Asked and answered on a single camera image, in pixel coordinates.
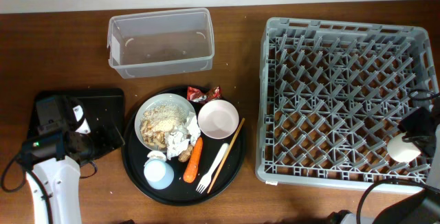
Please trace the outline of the grey plate with food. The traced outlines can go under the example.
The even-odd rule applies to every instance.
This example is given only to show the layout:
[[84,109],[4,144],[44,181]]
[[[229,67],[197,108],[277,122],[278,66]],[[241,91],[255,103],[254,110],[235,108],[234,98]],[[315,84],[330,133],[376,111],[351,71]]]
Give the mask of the grey plate with food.
[[177,94],[153,96],[135,114],[135,134],[145,147],[166,152],[166,136],[183,126],[191,113],[195,113],[192,104]]

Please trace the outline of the small white tissue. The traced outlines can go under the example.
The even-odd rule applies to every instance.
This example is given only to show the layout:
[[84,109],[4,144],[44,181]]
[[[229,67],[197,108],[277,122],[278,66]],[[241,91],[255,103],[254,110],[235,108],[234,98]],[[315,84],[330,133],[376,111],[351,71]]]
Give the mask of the small white tissue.
[[147,157],[148,157],[149,159],[158,159],[158,160],[160,160],[160,161],[166,161],[166,160],[167,160],[166,155],[165,155],[163,152],[159,151],[159,150],[152,150],[152,151],[147,155]]

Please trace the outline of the light blue cup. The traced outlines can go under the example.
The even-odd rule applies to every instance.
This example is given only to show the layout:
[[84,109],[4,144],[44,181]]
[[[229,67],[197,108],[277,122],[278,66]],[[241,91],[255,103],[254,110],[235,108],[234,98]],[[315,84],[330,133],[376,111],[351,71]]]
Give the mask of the light blue cup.
[[150,187],[163,190],[173,182],[174,170],[165,161],[149,159],[144,165],[144,177]]

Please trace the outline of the brown ginger piece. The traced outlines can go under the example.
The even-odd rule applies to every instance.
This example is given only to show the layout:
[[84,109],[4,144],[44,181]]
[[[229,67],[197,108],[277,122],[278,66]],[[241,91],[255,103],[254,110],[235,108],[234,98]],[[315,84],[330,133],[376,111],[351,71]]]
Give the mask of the brown ginger piece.
[[192,153],[193,153],[193,148],[194,148],[194,146],[191,145],[191,144],[189,144],[188,147],[187,147],[187,149],[184,150],[184,151],[182,151],[182,152],[179,154],[179,156],[178,156],[178,160],[179,160],[180,162],[187,162],[187,161],[190,159],[190,157],[191,157],[191,155],[192,155]]

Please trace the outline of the red foil wrapper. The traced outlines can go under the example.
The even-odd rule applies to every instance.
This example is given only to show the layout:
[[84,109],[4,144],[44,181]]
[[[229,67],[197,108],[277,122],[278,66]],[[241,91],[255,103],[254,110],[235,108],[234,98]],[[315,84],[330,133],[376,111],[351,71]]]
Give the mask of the red foil wrapper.
[[221,98],[222,98],[222,90],[220,86],[214,87],[206,93],[194,87],[187,88],[186,99],[191,102],[205,104],[212,100],[218,100]]

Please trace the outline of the orange carrot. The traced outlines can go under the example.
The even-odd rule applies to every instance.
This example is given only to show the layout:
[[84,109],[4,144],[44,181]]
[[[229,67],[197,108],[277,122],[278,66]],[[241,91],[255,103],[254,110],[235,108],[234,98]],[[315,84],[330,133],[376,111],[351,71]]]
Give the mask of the orange carrot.
[[199,137],[196,141],[195,147],[193,148],[192,155],[189,159],[188,165],[183,175],[183,180],[186,183],[192,183],[197,176],[203,143],[204,142],[202,137]]

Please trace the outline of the pink bowl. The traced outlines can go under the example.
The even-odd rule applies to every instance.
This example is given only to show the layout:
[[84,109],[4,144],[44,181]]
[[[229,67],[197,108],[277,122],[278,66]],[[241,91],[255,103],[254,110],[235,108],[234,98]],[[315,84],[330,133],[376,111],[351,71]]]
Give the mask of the pink bowl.
[[240,119],[233,104],[225,100],[213,100],[202,106],[197,121],[204,135],[224,139],[236,131]]

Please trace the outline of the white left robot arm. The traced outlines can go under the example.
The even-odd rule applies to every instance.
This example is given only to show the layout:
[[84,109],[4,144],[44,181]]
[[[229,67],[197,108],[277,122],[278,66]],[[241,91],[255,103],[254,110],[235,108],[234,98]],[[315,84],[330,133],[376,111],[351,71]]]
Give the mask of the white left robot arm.
[[38,135],[23,142],[19,163],[32,191],[36,223],[81,223],[80,167],[93,145],[85,108],[76,98],[36,101]]

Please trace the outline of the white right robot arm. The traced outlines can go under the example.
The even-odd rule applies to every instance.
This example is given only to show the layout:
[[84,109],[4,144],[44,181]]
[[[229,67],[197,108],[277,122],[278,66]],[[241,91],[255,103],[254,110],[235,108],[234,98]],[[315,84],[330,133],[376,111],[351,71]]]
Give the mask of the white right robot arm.
[[[348,210],[331,213],[326,223],[438,223],[439,222],[439,107],[420,108],[398,125],[401,134],[387,145],[390,157],[410,162],[419,155],[432,159],[426,183],[406,179],[383,179],[373,183],[361,196],[356,213]],[[421,191],[382,210],[374,219],[361,217],[364,202],[382,184],[417,186]]]

